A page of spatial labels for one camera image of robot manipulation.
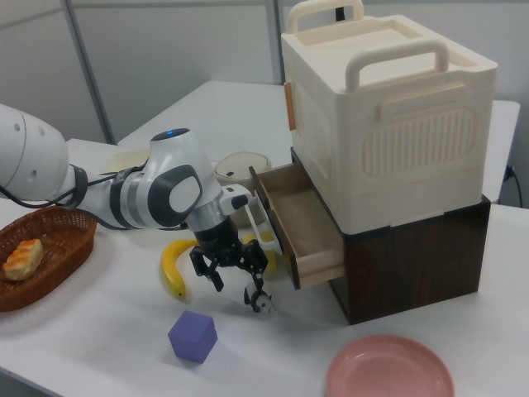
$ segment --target brown basket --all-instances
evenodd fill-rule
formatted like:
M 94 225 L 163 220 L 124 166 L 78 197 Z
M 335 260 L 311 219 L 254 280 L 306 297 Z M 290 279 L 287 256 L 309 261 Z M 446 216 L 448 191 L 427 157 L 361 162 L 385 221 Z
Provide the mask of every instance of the brown basket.
M 0 312 L 33 304 L 53 291 L 88 258 L 97 223 L 88 214 L 61 207 L 28 213 L 0 231 Z M 27 280 L 9 280 L 2 265 L 24 240 L 39 238 L 44 257 Z

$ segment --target banana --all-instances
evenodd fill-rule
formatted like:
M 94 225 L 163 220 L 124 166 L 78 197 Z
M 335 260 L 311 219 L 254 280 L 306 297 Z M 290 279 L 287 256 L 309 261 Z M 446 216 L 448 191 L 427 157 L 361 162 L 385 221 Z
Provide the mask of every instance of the banana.
M 171 242 L 162 252 L 160 264 L 164 280 L 174 296 L 179 299 L 185 298 L 185 283 L 176 267 L 176 260 L 189 247 L 196 246 L 196 240 L 175 240 Z

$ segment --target dark wooden box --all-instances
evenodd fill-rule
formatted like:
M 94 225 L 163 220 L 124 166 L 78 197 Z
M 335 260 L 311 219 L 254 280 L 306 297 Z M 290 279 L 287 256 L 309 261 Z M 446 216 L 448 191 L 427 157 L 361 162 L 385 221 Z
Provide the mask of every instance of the dark wooden box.
M 329 281 L 350 324 L 476 292 L 490 202 L 346 235 L 303 166 L 252 177 L 295 288 Z

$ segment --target bread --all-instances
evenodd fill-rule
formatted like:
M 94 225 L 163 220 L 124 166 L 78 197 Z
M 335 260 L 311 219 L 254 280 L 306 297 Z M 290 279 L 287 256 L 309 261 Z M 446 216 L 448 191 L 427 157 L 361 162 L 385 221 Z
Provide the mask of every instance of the bread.
M 6 277 L 15 281 L 28 279 L 41 263 L 42 256 L 44 256 L 44 249 L 41 240 L 21 242 L 7 258 L 7 262 L 3 264 Z

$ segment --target pink plate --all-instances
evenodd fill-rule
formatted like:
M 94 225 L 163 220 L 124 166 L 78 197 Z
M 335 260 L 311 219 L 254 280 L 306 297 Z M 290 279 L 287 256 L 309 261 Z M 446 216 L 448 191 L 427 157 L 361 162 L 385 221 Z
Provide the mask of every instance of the pink plate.
M 454 397 L 441 359 L 405 337 L 378 335 L 351 343 L 334 358 L 328 397 Z

